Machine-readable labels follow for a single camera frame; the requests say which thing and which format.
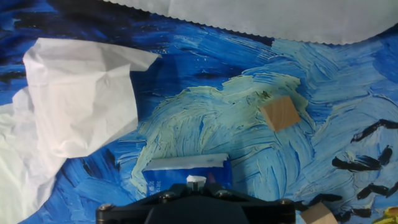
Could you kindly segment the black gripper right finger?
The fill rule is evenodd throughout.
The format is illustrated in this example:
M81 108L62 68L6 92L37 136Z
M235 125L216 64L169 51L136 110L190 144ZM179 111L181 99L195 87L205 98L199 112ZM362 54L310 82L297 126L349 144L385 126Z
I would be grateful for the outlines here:
M201 193L207 197L212 197L215 199L225 200L229 202L250 201L248 195L244 195L231 189L224 188L219 183L205 184L205 186L201 188Z

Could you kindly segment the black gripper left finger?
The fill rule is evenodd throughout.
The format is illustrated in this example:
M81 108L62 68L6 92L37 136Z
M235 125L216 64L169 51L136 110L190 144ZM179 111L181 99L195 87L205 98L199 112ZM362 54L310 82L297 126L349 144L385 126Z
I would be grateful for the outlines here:
M187 184L173 184L170 188L138 200L138 202L172 202L193 196L193 189Z

